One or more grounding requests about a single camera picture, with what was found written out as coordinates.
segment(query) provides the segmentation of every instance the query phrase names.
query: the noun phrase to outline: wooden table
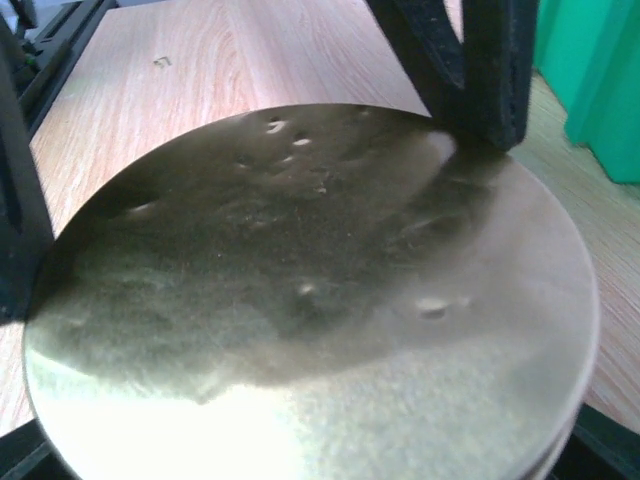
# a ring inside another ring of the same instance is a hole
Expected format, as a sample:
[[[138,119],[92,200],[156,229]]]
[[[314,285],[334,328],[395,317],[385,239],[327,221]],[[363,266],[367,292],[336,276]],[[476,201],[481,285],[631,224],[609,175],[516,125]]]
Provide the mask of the wooden table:
[[[362,0],[172,0],[110,11],[32,142],[55,231],[177,135],[315,102],[425,113]],[[587,400],[640,431],[640,190],[613,185],[587,150],[570,148],[565,119],[536,78],[528,139],[513,155],[560,198],[595,259],[603,332]],[[20,339],[20,326],[0,329],[0,435],[32,418]]]

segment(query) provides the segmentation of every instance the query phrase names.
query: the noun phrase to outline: wood grain surface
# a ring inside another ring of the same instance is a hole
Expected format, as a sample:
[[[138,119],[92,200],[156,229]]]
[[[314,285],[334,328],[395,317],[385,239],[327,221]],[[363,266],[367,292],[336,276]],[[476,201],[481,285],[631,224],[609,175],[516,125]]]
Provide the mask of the wood grain surface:
[[[110,11],[32,141],[55,231],[114,174],[177,135],[316,102],[425,113],[362,0],[172,0]],[[560,198],[594,256],[603,333],[587,400],[640,431],[640,190],[613,185],[587,150],[569,147],[565,117],[534,79],[528,138],[513,154]],[[0,435],[32,418],[20,341],[20,326],[0,329]]]

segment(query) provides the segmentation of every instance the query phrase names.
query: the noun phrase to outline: round metal plate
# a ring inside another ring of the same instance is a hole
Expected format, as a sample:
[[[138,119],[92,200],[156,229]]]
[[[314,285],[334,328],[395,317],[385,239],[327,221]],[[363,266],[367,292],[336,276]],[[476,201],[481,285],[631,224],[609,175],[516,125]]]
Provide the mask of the round metal plate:
[[[517,478],[586,388],[583,242],[523,167],[394,110],[278,108],[143,157],[57,240],[25,333],[87,480]]]

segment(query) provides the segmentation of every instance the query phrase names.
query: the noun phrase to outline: green object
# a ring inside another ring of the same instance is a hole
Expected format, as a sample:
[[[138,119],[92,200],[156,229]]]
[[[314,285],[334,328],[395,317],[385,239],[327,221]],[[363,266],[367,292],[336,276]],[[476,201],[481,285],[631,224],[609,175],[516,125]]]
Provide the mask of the green object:
[[[542,0],[535,66],[615,182],[640,183],[640,0]]]

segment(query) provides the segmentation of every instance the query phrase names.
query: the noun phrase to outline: gold metallic disc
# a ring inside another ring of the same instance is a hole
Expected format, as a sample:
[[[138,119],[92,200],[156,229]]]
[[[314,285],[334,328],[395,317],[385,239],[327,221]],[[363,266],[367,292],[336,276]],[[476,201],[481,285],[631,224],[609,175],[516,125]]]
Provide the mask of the gold metallic disc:
[[[228,118],[103,187],[25,332],[78,476],[519,478],[579,406],[594,272],[556,199],[430,119]]]

